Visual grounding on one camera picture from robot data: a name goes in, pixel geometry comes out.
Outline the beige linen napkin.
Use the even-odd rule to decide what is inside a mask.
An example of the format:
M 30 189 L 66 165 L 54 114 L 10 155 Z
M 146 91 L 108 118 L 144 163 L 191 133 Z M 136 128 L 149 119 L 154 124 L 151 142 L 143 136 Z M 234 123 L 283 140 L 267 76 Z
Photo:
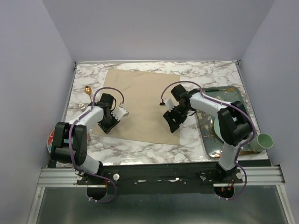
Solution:
M 160 105 L 162 95 L 172 97 L 169 92 L 163 94 L 165 87 L 179 80 L 179 75 L 173 74 L 109 70 L 104 82 L 105 90 L 101 93 L 113 95 L 118 104 L 123 101 L 129 115 L 122 118 L 109 134 L 105 134 L 98 125 L 93 127 L 93 134 L 148 143 L 180 144 L 180 131 L 170 132 L 163 118 L 167 107 Z

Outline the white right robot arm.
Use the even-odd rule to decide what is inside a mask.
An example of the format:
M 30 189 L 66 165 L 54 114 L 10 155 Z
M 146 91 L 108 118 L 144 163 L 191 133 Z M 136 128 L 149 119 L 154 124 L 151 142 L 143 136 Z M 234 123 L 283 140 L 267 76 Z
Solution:
M 243 145 L 252 141 L 256 134 L 245 106 L 240 101 L 231 103 L 207 96 L 201 87 L 187 91 L 181 82 L 174 82 L 172 86 L 171 94 L 178 105 L 174 105 L 170 98 L 160 97 L 160 105 L 167 107 L 163 117 L 169 125 L 170 132 L 174 133 L 179 129 L 190 111 L 205 111 L 217 118 L 223 148 L 216 165 L 215 178 L 221 183 L 227 182 L 237 168 L 237 159 Z

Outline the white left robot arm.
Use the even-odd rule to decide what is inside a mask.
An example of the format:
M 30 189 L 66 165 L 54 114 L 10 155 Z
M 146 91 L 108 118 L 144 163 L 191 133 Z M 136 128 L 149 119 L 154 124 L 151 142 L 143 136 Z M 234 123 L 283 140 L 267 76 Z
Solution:
M 98 125 L 108 134 L 120 122 L 114 116 L 116 111 L 112 109 L 114 103 L 116 99 L 104 93 L 94 107 L 89 105 L 77 118 L 69 122 L 58 122 L 50 149 L 51 159 L 64 164 L 73 164 L 80 171 L 88 172 L 87 178 L 91 183 L 101 183 L 104 177 L 100 170 L 102 162 L 87 154 L 87 132 Z

